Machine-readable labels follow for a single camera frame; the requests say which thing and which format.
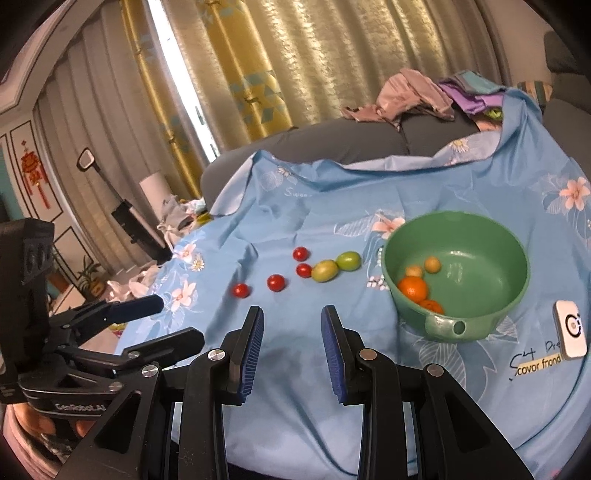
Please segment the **green bowl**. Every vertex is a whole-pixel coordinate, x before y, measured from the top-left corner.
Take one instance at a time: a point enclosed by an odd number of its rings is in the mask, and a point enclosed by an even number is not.
[[[396,286],[411,265],[434,255],[436,274],[424,273],[436,314]],[[530,281],[525,249],[501,224],[481,215],[434,212],[396,230],[386,242],[382,270],[400,316],[429,338],[461,342],[486,338],[523,298]]]

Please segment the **gray sofa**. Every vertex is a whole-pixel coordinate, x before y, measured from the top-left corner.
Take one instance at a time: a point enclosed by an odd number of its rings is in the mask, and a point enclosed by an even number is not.
[[[544,111],[544,126],[564,152],[591,177],[591,83],[558,35],[544,37],[553,91]]]
[[[591,176],[591,83],[580,74],[575,59],[556,33],[546,34],[545,50],[548,68],[555,78],[544,125]],[[430,115],[404,115],[400,132],[386,123],[337,118],[272,135],[218,157],[203,173],[203,197],[211,207],[234,172],[257,150],[268,150],[292,163],[330,158],[344,165],[388,155],[432,156],[450,141],[478,132],[473,121],[457,107],[454,109],[453,122]]]
[[[347,165],[388,155],[430,157],[450,141],[478,133],[476,124],[454,109],[453,122],[431,115],[404,115],[400,132],[386,123],[337,118],[272,135],[220,155],[203,173],[203,197],[211,207],[234,172],[257,150],[268,150],[291,163],[329,158]]]

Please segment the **potted plant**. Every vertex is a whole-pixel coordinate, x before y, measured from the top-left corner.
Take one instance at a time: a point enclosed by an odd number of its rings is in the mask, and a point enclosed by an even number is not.
[[[89,257],[84,256],[84,269],[78,272],[81,276],[80,291],[91,296],[94,299],[99,298],[106,290],[106,284],[100,278],[96,277],[100,264],[94,263]]]
[[[53,269],[47,274],[47,281],[57,288],[60,293],[64,293],[70,286],[70,282],[64,276],[55,256],[53,257]]]

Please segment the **pink clothing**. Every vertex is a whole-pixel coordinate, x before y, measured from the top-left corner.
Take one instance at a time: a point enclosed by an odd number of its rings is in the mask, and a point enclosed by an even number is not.
[[[453,120],[452,103],[431,79],[416,70],[402,69],[386,81],[374,105],[355,111],[344,107],[341,113],[358,122],[389,122],[400,130],[400,116],[404,112]]]

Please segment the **white tag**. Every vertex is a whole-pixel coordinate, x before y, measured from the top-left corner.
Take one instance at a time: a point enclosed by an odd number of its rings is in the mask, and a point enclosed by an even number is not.
[[[560,350],[566,360],[587,355],[587,340],[577,304],[559,300],[554,304],[554,320],[560,337]]]

